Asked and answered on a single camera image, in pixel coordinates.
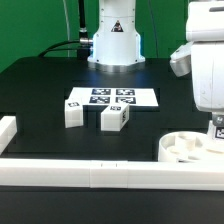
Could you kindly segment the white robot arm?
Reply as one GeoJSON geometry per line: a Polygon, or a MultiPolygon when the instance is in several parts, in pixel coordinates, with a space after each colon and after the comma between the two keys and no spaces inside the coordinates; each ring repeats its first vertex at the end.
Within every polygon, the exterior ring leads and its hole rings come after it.
{"type": "MultiPolygon", "coordinates": [[[[136,0],[99,0],[99,28],[88,57],[92,68],[126,72],[145,62],[135,29],[136,0]]],[[[192,75],[198,110],[210,112],[215,127],[224,127],[224,0],[188,5],[187,43],[170,56],[178,77],[192,75]]]]}

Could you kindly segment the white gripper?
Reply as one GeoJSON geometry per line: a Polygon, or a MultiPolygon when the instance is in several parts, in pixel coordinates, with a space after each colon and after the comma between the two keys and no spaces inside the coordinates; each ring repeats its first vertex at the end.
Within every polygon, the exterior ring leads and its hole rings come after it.
{"type": "Polygon", "coordinates": [[[212,123],[224,127],[224,42],[189,42],[171,56],[177,77],[192,74],[193,95],[200,111],[214,112],[212,123]]]}

